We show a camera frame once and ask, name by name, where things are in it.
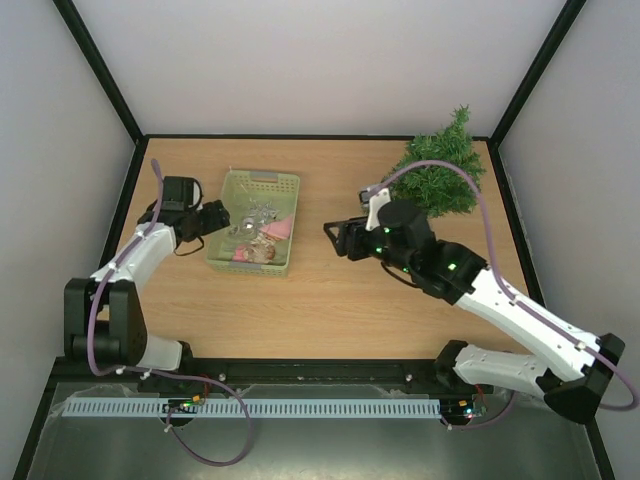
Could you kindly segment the light green plastic basket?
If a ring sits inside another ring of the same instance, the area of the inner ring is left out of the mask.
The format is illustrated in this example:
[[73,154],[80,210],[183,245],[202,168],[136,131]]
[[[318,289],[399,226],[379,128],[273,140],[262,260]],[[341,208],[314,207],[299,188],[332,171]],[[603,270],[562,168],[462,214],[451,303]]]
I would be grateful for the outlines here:
[[230,225],[209,238],[206,262],[219,272],[285,277],[299,190],[294,174],[230,170],[221,192]]

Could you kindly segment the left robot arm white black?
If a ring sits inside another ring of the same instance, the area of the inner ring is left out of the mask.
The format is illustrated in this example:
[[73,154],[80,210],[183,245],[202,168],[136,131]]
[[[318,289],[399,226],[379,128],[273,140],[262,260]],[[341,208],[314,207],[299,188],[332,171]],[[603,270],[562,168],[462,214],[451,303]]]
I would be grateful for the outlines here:
[[205,203],[198,180],[166,176],[161,197],[138,219],[131,238],[88,278],[64,288],[64,354],[99,369],[176,371],[186,344],[148,332],[140,292],[177,248],[230,225],[219,200]]

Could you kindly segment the pink hat gnome ornament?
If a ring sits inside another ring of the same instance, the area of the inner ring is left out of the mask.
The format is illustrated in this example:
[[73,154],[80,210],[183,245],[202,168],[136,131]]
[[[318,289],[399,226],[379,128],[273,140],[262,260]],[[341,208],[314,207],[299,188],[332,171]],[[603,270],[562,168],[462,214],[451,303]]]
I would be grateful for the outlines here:
[[293,221],[294,217],[288,215],[282,220],[262,226],[249,244],[247,260],[252,263],[270,263],[276,256],[276,246],[290,238]]

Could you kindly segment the silver star tree topper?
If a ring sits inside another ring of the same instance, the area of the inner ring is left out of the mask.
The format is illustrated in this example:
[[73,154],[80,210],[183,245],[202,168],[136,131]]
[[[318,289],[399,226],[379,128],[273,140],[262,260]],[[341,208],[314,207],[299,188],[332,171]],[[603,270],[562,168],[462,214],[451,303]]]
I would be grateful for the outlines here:
[[277,219],[280,210],[273,205],[272,201],[264,203],[257,200],[251,201],[248,209],[248,216],[253,218],[256,224],[269,224]]

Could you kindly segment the pink heart ornament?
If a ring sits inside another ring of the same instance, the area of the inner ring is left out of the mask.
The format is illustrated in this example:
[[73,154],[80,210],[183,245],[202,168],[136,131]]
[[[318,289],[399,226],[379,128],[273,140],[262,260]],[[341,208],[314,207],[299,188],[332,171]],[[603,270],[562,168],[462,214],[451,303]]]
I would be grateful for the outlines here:
[[253,263],[253,248],[251,245],[238,246],[232,256],[233,262]]

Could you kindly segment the small green christmas tree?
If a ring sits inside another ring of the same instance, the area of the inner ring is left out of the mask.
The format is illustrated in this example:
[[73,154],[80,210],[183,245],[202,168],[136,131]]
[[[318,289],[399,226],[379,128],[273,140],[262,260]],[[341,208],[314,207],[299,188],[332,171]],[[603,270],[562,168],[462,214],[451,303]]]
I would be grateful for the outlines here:
[[[480,184],[485,174],[480,154],[474,150],[472,135],[467,131],[470,111],[459,106],[451,114],[451,122],[432,135],[419,134],[408,141],[403,157],[392,167],[396,172],[421,160],[438,160],[463,170]],[[414,202],[429,218],[448,214],[469,214],[477,205],[475,193],[453,170],[443,166],[419,167],[403,174],[390,186],[394,199]]]

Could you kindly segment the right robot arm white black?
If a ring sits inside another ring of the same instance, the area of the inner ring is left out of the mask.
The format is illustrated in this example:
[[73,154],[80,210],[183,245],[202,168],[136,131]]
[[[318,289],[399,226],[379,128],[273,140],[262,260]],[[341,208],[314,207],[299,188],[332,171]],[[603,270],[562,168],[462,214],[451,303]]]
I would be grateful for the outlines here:
[[597,336],[560,319],[519,292],[469,248],[439,240],[426,215],[407,200],[387,201],[366,217],[328,222],[336,254],[378,259],[408,274],[406,284],[485,319],[527,348],[525,355],[450,341],[437,358],[445,390],[486,384],[542,400],[561,417],[589,423],[624,351],[613,334]]

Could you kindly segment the silver disco ball ornament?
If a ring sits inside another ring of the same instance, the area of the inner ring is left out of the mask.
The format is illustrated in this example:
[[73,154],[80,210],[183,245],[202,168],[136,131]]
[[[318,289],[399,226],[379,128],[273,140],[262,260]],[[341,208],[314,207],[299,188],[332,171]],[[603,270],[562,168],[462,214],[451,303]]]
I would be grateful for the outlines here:
[[256,232],[256,224],[253,218],[245,218],[240,225],[240,233],[242,235],[253,235]]

